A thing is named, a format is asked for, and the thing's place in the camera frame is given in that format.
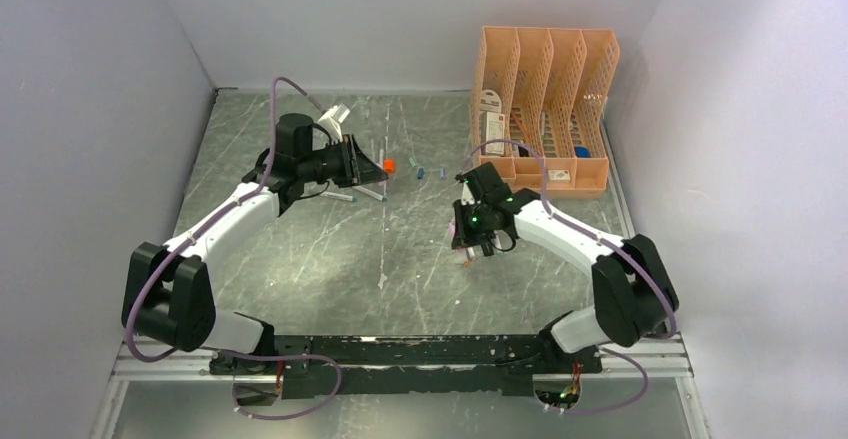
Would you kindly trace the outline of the pink capped white marker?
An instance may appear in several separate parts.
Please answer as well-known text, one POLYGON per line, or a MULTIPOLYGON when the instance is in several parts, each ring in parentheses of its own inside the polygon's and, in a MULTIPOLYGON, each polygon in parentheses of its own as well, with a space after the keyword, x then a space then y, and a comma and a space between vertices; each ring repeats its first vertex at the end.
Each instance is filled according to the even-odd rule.
POLYGON ((379 202, 386 202, 387 201, 387 197, 385 195, 380 194, 380 193, 375 192, 375 191, 372 191, 372 190, 370 190, 366 187, 356 187, 356 190, 359 191, 362 194, 367 195, 368 197, 370 197, 370 198, 372 198, 376 201, 379 201, 379 202))

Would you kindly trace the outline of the grey capped white marker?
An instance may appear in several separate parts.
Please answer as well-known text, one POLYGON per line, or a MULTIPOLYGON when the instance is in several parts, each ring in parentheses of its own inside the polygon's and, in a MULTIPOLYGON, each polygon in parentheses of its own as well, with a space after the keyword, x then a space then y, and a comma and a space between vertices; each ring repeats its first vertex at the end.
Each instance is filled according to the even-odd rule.
POLYGON ((357 198, 352 196, 352 195, 336 193, 336 192, 328 192, 328 191, 322 192, 322 193, 319 194, 319 197, 334 199, 334 200, 339 200, 339 201, 345 201, 345 202, 351 202, 351 203, 357 202, 357 198))

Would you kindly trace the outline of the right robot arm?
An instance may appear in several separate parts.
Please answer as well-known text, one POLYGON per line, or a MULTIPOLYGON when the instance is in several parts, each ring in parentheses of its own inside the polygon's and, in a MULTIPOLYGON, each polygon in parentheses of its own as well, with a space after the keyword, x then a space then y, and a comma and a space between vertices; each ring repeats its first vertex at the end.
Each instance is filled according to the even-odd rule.
POLYGON ((630 347, 647 336, 676 329, 679 300, 654 242, 593 228, 556 209, 538 192, 512 190, 496 168, 484 163, 456 177, 451 247, 468 256, 506 254, 525 241, 576 267, 591 280, 593 302, 544 327, 542 365, 562 373, 578 352, 607 343, 630 347))

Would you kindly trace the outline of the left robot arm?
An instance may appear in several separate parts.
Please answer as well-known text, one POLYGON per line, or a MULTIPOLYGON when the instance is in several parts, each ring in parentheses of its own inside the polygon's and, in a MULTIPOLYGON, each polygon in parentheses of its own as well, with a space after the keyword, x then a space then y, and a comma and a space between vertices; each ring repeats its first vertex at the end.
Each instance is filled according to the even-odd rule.
POLYGON ((236 354, 249 373, 261 375, 277 359, 272 325, 218 310, 211 276, 253 234, 305 196, 308 184, 338 188, 387 180, 350 134, 329 136, 317 149, 313 134, 328 134, 331 117, 280 116, 271 146, 234 192, 199 223, 162 245, 145 242, 131 254, 122 310, 126 343, 141 334, 171 352, 197 349, 236 354))

